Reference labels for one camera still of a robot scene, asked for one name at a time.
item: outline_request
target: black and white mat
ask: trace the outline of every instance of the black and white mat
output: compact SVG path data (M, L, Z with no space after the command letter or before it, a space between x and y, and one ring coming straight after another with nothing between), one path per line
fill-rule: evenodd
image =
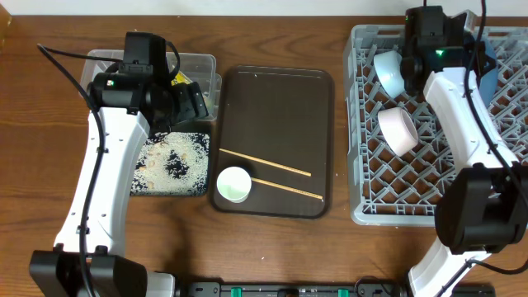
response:
M139 153L131 195L200 196L207 191L210 136L157 133Z

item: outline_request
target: brown tray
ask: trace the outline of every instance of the brown tray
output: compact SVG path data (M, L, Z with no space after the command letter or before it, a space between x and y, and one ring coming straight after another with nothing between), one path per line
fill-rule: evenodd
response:
M238 66L226 80L219 114L219 147L287 167L311 177L218 152L210 183L212 205L221 211L315 219L332 194L334 86L318 70ZM251 177L323 196L323 199L253 182L248 198L233 203L216 189L227 167Z

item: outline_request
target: small white bowl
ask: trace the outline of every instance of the small white bowl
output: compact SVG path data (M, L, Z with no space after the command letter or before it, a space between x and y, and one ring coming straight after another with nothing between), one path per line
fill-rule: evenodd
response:
M251 177L240 167L228 167L218 175L216 187L223 198L233 203L241 203L248 198Z
M418 133L413 120L402 108L379 111L378 121L387 144L399 157L418 144Z
M379 82L392 98L405 92L405 82L399 70L401 63L402 56L394 50L374 56L374 69Z

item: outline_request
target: gray dish rack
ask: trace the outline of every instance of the gray dish rack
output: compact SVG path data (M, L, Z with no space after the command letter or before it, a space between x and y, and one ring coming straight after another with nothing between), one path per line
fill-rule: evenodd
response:
M499 67L488 108L509 148L528 162L528 28L486 27ZM391 99L373 65L375 54L400 50L404 26L355 26L343 53L348 116L348 185L351 217L362 225L434 226L436 203L455 179L446 138L423 96ZM412 117L419 145L402 157L384 141L377 112L400 106Z

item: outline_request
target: green clip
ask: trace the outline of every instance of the green clip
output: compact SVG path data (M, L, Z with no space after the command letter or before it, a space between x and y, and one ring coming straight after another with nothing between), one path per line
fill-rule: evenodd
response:
M242 288L231 288L231 297L242 297Z
M339 289L337 290L337 297L348 297L350 293L348 292L347 289Z

